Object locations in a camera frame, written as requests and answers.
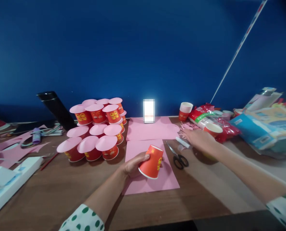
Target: black scissor handle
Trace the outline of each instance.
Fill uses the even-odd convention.
[[[178,154],[179,157],[179,161],[185,166],[188,167],[189,166],[189,162],[188,160],[181,154]]]
[[[184,169],[183,164],[181,163],[181,161],[179,160],[179,158],[177,158],[176,156],[173,156],[173,162],[174,162],[174,165],[175,165],[179,170]]]

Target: scissors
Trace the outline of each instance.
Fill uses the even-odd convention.
[[[177,154],[173,150],[173,148],[171,148],[171,146],[168,144],[168,142],[166,142],[166,144],[169,146],[169,148],[171,149],[171,151],[174,154],[174,157],[173,157],[174,165],[180,170],[184,169],[184,166],[188,167],[189,166],[188,160],[183,155]]]

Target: power strip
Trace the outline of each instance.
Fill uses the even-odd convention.
[[[16,175],[4,186],[0,187],[0,209],[22,187],[22,185],[37,171],[43,158],[28,157],[15,170]]]

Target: hand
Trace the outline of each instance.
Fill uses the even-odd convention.
[[[139,164],[143,161],[147,161],[148,159],[149,159],[149,154],[146,154],[146,152],[141,152],[140,154],[136,155],[131,160],[128,160],[121,166],[123,173],[127,176],[130,176],[131,178],[140,175],[141,173],[138,170]]]
[[[188,130],[184,129],[184,135],[190,144],[197,148],[199,151],[208,152],[207,148],[217,145],[217,141],[206,131],[203,130]]]

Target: red plastic bag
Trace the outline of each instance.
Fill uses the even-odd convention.
[[[231,125],[229,122],[221,119],[221,117],[212,117],[214,115],[214,106],[206,103],[198,108],[195,108],[188,118],[197,124],[201,129],[204,129],[207,123],[215,123],[222,127],[223,132],[216,136],[215,140],[223,143],[228,139],[240,134],[240,130]]]

